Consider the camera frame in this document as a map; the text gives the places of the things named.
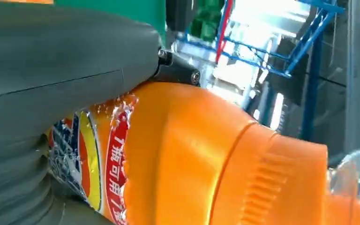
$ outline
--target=bright light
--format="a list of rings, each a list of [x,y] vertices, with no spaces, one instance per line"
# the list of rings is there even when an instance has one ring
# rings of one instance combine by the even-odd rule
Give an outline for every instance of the bright light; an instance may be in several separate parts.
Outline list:
[[[220,58],[218,58],[217,67],[226,67],[229,60],[230,58],[228,58],[228,56],[225,55],[220,56]]]
[[[270,124],[270,128],[273,130],[277,130],[279,127],[283,105],[284,105],[284,95],[278,93],[277,99],[275,100],[274,112],[272,113],[271,124]]]
[[[209,61],[214,62],[216,60],[216,53],[215,52],[210,52],[209,53]]]
[[[301,17],[301,16],[297,16],[297,15],[292,15],[290,13],[287,13],[287,12],[283,12],[283,13],[280,13],[279,16],[282,16],[284,18],[287,18],[287,19],[290,19],[290,20],[294,20],[294,21],[297,21],[297,22],[301,22],[301,23],[305,23],[306,22],[306,19]]]
[[[233,55],[234,49],[235,49],[235,43],[227,41],[225,43],[223,51],[230,54],[230,55]]]
[[[256,73],[255,75],[253,75],[252,81],[250,82],[250,86],[251,86],[252,88],[254,88],[254,87],[256,86],[257,75],[258,75],[257,73]]]
[[[290,36],[290,37],[293,37],[295,38],[297,36],[297,34],[293,33],[293,32],[290,32],[290,31],[287,31],[287,30],[283,30],[283,29],[273,29],[274,31],[278,32],[278,33],[281,33],[283,35],[287,35],[287,36]]]
[[[264,58],[263,58],[262,66],[263,66],[264,68],[267,67],[267,62],[268,62],[269,56],[270,56],[270,55],[269,55],[268,53],[266,53],[265,56],[264,56]]]
[[[270,40],[270,41],[268,42],[268,44],[267,44],[266,51],[267,51],[268,53],[271,52],[271,47],[272,47],[272,40]]]
[[[212,92],[213,94],[223,98],[224,100],[227,100],[229,102],[235,102],[235,103],[239,103],[242,99],[242,95],[237,94],[235,92],[232,92],[230,90],[221,88],[219,86],[216,85],[208,85],[206,87],[206,89],[210,92]]]
[[[282,35],[278,35],[277,45],[279,45],[281,43],[281,40],[282,40]]]
[[[255,97],[256,97],[256,91],[255,91],[255,90],[251,90],[251,91],[249,92],[249,97],[250,97],[251,99],[255,98]]]
[[[170,49],[172,50],[172,52],[176,52],[176,42],[173,42],[172,46],[170,46]]]
[[[253,113],[253,117],[254,117],[256,120],[259,120],[260,111],[259,111],[258,109],[256,109],[255,112]]]
[[[268,76],[268,70],[263,70],[262,75],[259,77],[259,83],[263,83]]]

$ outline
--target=blue steel scaffold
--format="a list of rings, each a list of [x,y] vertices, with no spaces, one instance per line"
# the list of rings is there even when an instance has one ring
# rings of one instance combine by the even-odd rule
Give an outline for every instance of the blue steel scaffold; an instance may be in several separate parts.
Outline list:
[[[336,3],[333,4],[327,3],[326,0],[299,0],[300,2],[310,4],[311,6],[315,6],[319,8],[318,13],[315,17],[315,19],[311,22],[311,25],[305,32],[305,34],[301,37],[300,41],[297,43],[295,48],[292,50],[292,52],[289,55],[281,55],[275,52],[267,52],[264,49],[256,48],[251,45],[248,45],[246,43],[233,40],[230,37],[221,37],[224,34],[224,31],[227,27],[228,23],[228,13],[230,12],[230,7],[232,7],[232,0],[226,0],[225,6],[224,6],[224,13],[222,15],[219,29],[217,32],[217,42],[216,47],[211,47],[209,45],[206,45],[202,42],[198,41],[191,41],[188,38],[188,34],[186,33],[182,37],[178,37],[177,39],[181,42],[194,45],[203,49],[206,49],[211,52],[219,53],[220,55],[227,56],[228,58],[232,60],[239,60],[242,62],[245,62],[249,65],[266,69],[269,72],[275,73],[280,76],[288,77],[290,78],[292,75],[292,71],[297,65],[297,63],[300,61],[300,59],[303,57],[304,54],[310,49],[310,47],[313,45],[313,43],[317,40],[319,35],[322,33],[322,31],[325,29],[325,27],[328,25],[328,23],[334,18],[336,13],[343,13],[344,9],[341,7],[338,7]],[[247,48],[249,48],[251,51],[255,51],[257,53],[267,53],[273,57],[280,58],[284,61],[286,61],[286,68],[285,69],[275,69],[273,66],[269,65],[267,62],[264,63],[264,65],[252,61],[247,60],[238,56],[233,56],[227,52],[223,51],[223,47],[225,42],[232,42],[234,44],[243,45]]]
[[[298,0],[300,2],[309,4],[311,6],[318,8],[318,13],[316,14],[314,20],[311,22],[309,28],[301,37],[300,41],[297,43],[295,48],[291,51],[289,55],[281,55],[275,52],[269,52],[265,49],[256,48],[254,46],[248,45],[241,41],[233,40],[230,37],[224,37],[225,28],[227,27],[230,7],[232,7],[232,0],[227,0],[225,2],[224,13],[220,21],[219,31],[217,32],[217,43],[216,47],[211,47],[205,45],[202,42],[190,41],[188,39],[188,34],[185,34],[182,37],[179,37],[178,40],[190,45],[194,45],[203,49],[206,49],[211,52],[215,52],[217,55],[227,56],[232,60],[239,60],[245,62],[249,65],[261,68],[263,70],[268,70],[269,72],[275,73],[280,76],[290,78],[292,75],[293,69],[296,67],[300,59],[309,51],[310,47],[312,49],[311,63],[310,63],[310,76],[307,83],[307,91],[305,96],[305,105],[303,113],[303,121],[301,126],[300,138],[306,141],[310,141],[313,133],[314,127],[314,116],[315,116],[315,107],[317,101],[317,88],[319,80],[319,70],[321,63],[321,53],[322,53],[322,39],[323,31],[325,27],[331,22],[331,20],[336,16],[337,13],[343,13],[345,10],[337,6],[336,0]],[[269,65],[268,62],[259,63],[257,61],[243,59],[239,56],[231,55],[223,51],[224,45],[226,42],[232,42],[236,45],[243,45],[249,50],[253,51],[255,55],[258,53],[269,54],[272,57],[280,58],[285,61],[286,67],[284,69],[274,68]],[[273,90],[270,90],[271,94],[270,99],[267,99],[264,112],[262,116],[267,118],[267,115],[270,114],[271,104],[275,95]]]

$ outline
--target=blue metal frame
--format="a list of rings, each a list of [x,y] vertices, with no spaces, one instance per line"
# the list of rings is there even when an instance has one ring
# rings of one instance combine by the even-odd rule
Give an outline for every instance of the blue metal frame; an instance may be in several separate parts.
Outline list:
[[[281,54],[274,53],[274,52],[267,52],[264,49],[256,48],[251,45],[247,45],[243,42],[232,40],[230,37],[224,37],[225,41],[229,41],[229,42],[233,42],[238,45],[246,46],[250,50],[255,49],[256,52],[268,53],[274,57],[277,57],[277,58],[280,58],[280,59],[286,61],[288,66],[284,70],[275,69],[273,66],[269,65],[268,63],[266,64],[265,67],[263,67],[262,65],[260,65],[259,63],[255,62],[253,60],[247,60],[247,59],[240,58],[238,56],[232,56],[224,51],[222,52],[222,55],[225,55],[225,56],[229,57],[230,59],[239,60],[239,61],[245,62],[249,65],[259,67],[261,69],[266,69],[269,72],[275,73],[277,75],[290,78],[291,72],[296,67],[297,63],[304,56],[304,54],[310,49],[310,47],[317,40],[319,35],[322,33],[322,31],[325,29],[325,27],[328,25],[328,23],[332,20],[332,18],[336,15],[336,13],[344,12],[344,9],[341,7],[338,7],[336,5],[336,3],[329,4],[327,2],[327,0],[299,0],[299,1],[319,7],[321,9],[320,9],[319,13],[317,14],[317,16],[315,17],[315,19],[311,22],[311,25],[308,28],[308,30],[306,31],[306,33],[302,36],[302,38],[300,39],[298,44],[295,46],[295,48],[289,55],[281,55]],[[225,2],[224,11],[226,11],[227,7],[228,7],[228,1]],[[224,26],[224,22],[225,22],[224,16],[222,16],[222,18],[220,20],[220,24],[219,24],[219,32],[217,33],[217,39],[218,39],[218,36],[220,35],[221,29]],[[204,45],[203,43],[200,43],[200,42],[189,41],[187,39],[187,35],[188,34],[186,33],[182,38],[178,38],[178,40],[181,42],[188,43],[190,45],[194,45],[194,46],[206,49],[208,51],[212,51],[212,52],[216,52],[217,49],[219,48],[218,41],[216,42],[216,48],[213,48],[211,46]]]
[[[320,33],[313,45],[311,54],[310,74],[308,77],[307,91],[304,104],[303,121],[300,138],[310,141],[314,131],[315,108],[318,95],[319,71],[321,67],[323,33]]]

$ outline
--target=yellow stripe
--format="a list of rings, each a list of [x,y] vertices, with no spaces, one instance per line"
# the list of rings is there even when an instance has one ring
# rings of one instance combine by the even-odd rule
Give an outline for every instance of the yellow stripe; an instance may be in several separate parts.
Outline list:
[[[46,135],[46,137],[49,138],[49,133],[52,131],[52,128],[50,127],[47,131],[44,132],[44,134]]]
[[[100,210],[101,190],[100,190],[100,170],[98,165],[98,150],[95,137],[93,135],[92,124],[90,124],[85,113],[79,117],[79,129],[85,141],[88,153],[88,166],[90,173],[90,194],[88,196],[89,204],[95,210]]]

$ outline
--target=orange plastic bottle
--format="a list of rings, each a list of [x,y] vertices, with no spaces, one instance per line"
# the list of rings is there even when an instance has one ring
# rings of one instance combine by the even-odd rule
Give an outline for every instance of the orange plastic bottle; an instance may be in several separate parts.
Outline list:
[[[188,85],[145,84],[48,134],[53,172],[119,225],[338,225],[350,205],[327,190],[326,146]]]

